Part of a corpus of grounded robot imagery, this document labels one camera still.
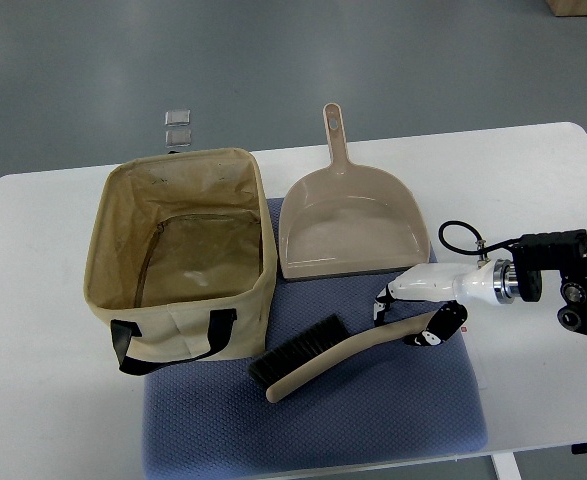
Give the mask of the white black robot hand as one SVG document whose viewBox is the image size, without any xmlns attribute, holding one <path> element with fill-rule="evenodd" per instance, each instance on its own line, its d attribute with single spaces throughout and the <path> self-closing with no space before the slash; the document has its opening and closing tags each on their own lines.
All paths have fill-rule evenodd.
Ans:
<svg viewBox="0 0 587 480">
<path fill-rule="evenodd" d="M 425 263 L 413 266 L 389 282 L 376 297 L 374 324 L 384 323 L 395 301 L 440 302 L 442 306 L 419 333 L 404 342 L 436 346 L 448 340 L 466 321 L 464 303 L 482 300 L 492 305 L 510 304 L 520 296 L 514 264 L 490 261 L 482 267 L 462 263 Z"/>
</svg>

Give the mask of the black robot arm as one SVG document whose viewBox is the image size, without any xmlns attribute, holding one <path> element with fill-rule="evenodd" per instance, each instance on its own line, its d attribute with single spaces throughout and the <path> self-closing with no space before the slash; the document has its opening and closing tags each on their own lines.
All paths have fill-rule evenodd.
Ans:
<svg viewBox="0 0 587 480">
<path fill-rule="evenodd" d="M 476 248 L 467 250 L 448 242 L 445 229 L 463 227 L 475 236 Z M 494 291 L 500 300 L 521 298 L 537 302 L 542 294 L 542 273 L 557 271 L 561 278 L 560 295 L 565 305 L 557 312 L 559 323 L 567 330 L 587 336 L 587 231 L 584 229 L 523 234 L 517 238 L 488 245 L 472 225 L 449 220 L 440 225 L 438 239 L 448 250 L 461 255 L 476 255 L 478 264 L 488 263 L 488 254 L 499 249 L 512 259 L 496 264 Z"/>
</svg>

